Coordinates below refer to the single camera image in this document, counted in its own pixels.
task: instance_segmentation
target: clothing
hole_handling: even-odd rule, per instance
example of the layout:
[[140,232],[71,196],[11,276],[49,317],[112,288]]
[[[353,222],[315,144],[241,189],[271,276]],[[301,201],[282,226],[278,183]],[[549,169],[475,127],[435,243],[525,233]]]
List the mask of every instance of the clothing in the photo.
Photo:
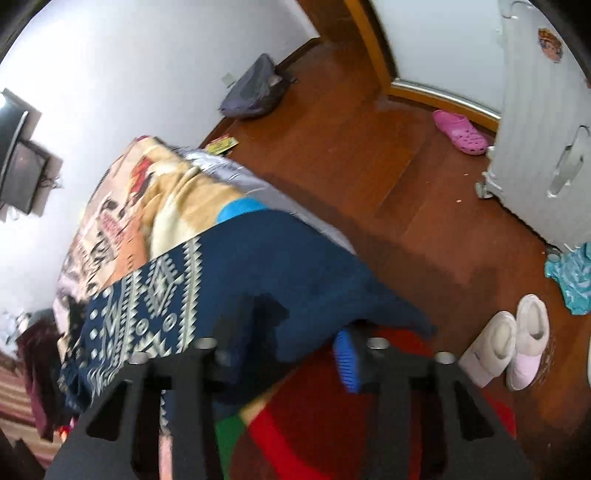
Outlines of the clothing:
[[559,262],[546,261],[544,275],[560,287],[564,304],[573,315],[591,312],[591,244],[564,254]]
[[50,441],[54,430],[72,417],[57,386],[60,359],[56,342],[59,337],[53,319],[40,319],[17,339],[35,427],[42,439]]
[[244,295],[254,298],[255,321],[240,381],[215,398],[222,417],[356,319],[432,333],[354,255],[287,213],[262,210],[216,225],[91,299],[63,368],[70,393],[83,386],[96,397],[134,351],[166,356],[211,336]]

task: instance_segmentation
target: baseboard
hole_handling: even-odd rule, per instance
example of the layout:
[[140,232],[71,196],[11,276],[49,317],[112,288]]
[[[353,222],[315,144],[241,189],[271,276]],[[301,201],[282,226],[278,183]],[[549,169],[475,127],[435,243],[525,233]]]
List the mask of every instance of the baseboard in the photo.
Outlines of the baseboard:
[[[317,45],[320,45],[322,40],[319,38],[311,38],[306,43],[304,43],[301,47],[299,47],[295,52],[291,53],[287,56],[285,60],[282,60],[277,64],[278,70],[285,70],[291,67],[295,62],[297,62],[300,58],[302,58],[306,53],[308,53],[312,48]],[[205,137],[205,139],[199,144],[199,148],[205,147],[209,142],[215,140],[218,137],[221,137],[228,129],[232,126],[235,122],[233,118],[224,117],[220,120],[220,122],[213,127],[213,130],[209,132],[209,134]]]
[[285,70],[291,67],[295,62],[297,62],[300,58],[302,58],[306,53],[308,53],[312,48],[317,45],[320,45],[322,40],[318,37],[309,39],[306,43],[304,43],[301,47],[296,49],[295,52],[291,53],[287,56],[285,60],[282,60],[277,64],[277,68],[280,70]]

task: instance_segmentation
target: pink slipper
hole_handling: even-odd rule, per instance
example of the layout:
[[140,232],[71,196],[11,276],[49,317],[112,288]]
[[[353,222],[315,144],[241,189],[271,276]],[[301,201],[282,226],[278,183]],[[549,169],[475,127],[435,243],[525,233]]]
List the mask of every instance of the pink slipper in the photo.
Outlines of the pink slipper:
[[468,155],[482,155],[488,142],[464,115],[436,110],[433,120],[437,128],[445,133],[455,147]]

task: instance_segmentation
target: gray bag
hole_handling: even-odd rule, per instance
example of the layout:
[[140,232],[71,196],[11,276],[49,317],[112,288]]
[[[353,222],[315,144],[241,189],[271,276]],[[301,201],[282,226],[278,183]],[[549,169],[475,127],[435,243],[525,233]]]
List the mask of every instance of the gray bag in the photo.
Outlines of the gray bag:
[[266,115],[279,105],[293,81],[287,74],[278,75],[270,56],[264,53],[234,84],[220,111],[228,118]]

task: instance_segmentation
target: white wall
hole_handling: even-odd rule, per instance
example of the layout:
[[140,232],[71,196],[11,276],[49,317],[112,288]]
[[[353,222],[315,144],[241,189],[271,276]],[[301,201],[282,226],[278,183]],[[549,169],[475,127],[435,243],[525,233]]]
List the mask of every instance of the white wall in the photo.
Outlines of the white wall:
[[219,122],[221,77],[312,35],[296,0],[53,0],[0,64],[41,112],[32,140],[63,160],[42,217],[0,223],[0,310],[50,305],[80,213],[136,136],[197,145]]
[[398,75],[502,111],[505,57],[496,0],[372,0]]

